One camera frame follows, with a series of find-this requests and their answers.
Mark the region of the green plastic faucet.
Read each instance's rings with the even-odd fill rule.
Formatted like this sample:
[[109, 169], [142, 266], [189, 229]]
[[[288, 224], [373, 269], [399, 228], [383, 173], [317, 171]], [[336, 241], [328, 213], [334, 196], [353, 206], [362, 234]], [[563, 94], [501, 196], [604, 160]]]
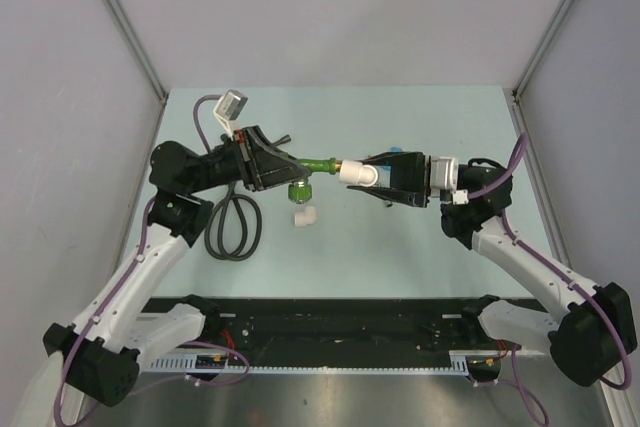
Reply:
[[336, 158], [328, 158], [300, 159], [299, 162], [308, 172], [301, 179], [292, 181], [288, 185], [287, 195], [292, 203], [302, 205], [309, 202], [313, 197], [311, 176], [315, 173], [336, 175], [341, 169], [342, 161]]

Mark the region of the white straight pipe fitting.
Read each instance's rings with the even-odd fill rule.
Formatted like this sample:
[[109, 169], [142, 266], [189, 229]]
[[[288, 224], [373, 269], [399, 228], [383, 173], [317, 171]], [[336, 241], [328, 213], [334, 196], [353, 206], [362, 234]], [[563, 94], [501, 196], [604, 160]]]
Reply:
[[343, 184], [368, 188], [378, 183], [379, 172], [375, 166], [345, 159], [341, 162], [338, 178]]

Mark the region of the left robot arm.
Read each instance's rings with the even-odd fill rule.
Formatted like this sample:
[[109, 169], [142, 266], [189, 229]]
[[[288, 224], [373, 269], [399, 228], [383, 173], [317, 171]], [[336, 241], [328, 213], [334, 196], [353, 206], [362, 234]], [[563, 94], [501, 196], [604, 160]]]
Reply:
[[193, 305], [181, 303], [145, 328], [136, 324], [162, 279], [205, 230], [214, 205], [198, 193], [232, 182], [264, 191], [311, 174], [257, 126], [232, 132], [204, 154], [163, 142], [153, 150], [150, 167], [156, 194], [144, 208], [136, 247], [69, 325], [47, 329], [48, 358], [29, 383], [13, 425], [62, 425], [65, 386], [113, 407], [132, 391], [142, 367], [192, 340], [214, 344], [220, 321]]

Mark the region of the white elbow pipe fitting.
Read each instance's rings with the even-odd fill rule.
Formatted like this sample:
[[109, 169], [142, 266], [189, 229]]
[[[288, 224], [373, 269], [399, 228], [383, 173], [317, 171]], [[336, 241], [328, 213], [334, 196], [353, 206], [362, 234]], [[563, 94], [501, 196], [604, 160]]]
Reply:
[[294, 213], [293, 223], [296, 228], [304, 228], [314, 225], [318, 220], [318, 211], [315, 206], [306, 206]]

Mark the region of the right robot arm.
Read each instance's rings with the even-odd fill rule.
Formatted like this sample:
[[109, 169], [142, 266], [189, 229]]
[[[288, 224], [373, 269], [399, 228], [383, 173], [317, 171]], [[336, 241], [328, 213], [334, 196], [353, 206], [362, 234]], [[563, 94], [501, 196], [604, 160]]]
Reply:
[[469, 346], [506, 340], [550, 356], [579, 386], [601, 381], [629, 388], [629, 356], [638, 343], [627, 292], [615, 283], [600, 286], [538, 252], [510, 225], [513, 170], [489, 159], [462, 164], [455, 157], [384, 152], [342, 161], [339, 178], [352, 190], [410, 207], [438, 199], [445, 235], [496, 264], [540, 303], [536, 311], [481, 298], [461, 323]]

